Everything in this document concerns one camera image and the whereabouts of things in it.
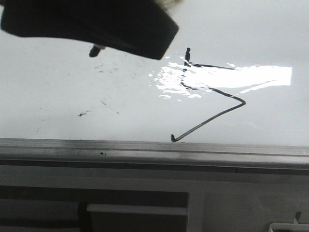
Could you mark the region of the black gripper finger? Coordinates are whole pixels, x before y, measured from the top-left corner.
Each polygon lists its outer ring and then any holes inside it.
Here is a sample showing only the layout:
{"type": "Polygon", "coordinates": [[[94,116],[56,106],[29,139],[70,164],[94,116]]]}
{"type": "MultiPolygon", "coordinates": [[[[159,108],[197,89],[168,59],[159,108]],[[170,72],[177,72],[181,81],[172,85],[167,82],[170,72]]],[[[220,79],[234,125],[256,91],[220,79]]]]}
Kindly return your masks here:
{"type": "Polygon", "coordinates": [[[19,37],[84,41],[160,60],[179,28],[153,0],[3,0],[0,27],[19,37]]]}

